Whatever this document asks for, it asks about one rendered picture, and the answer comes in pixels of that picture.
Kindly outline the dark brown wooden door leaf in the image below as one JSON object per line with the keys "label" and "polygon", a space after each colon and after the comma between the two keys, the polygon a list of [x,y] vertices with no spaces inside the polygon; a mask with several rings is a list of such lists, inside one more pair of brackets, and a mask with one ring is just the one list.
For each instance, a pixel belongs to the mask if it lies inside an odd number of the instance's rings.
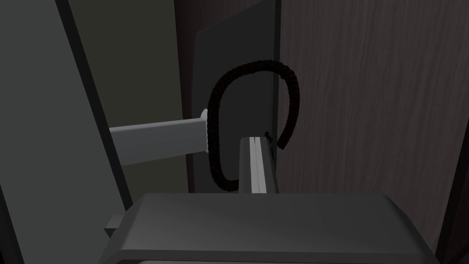
{"label": "dark brown wooden door leaf", "polygon": [[288,193],[384,193],[435,251],[469,118],[469,0],[282,0]]}

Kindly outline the grey flat panel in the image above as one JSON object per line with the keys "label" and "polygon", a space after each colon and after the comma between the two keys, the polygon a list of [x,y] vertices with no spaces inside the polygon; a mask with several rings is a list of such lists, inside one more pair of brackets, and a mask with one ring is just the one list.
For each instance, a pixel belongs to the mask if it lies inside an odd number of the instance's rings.
{"label": "grey flat panel", "polygon": [[124,212],[54,0],[0,0],[0,186],[25,264],[98,264]]}

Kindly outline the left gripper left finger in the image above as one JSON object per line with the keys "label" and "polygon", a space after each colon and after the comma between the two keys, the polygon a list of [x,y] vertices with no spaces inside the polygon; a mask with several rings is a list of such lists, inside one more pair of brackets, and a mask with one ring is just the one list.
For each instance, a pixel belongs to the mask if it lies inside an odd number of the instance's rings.
{"label": "left gripper left finger", "polygon": [[243,137],[240,140],[238,193],[252,193],[251,146],[254,145],[253,142],[254,142],[254,137]]}

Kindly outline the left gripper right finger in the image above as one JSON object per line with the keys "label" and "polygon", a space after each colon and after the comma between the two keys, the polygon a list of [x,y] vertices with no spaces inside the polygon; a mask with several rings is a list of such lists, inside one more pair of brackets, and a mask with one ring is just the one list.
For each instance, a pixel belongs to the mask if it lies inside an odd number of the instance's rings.
{"label": "left gripper right finger", "polygon": [[271,145],[266,137],[255,137],[257,193],[279,193]]}

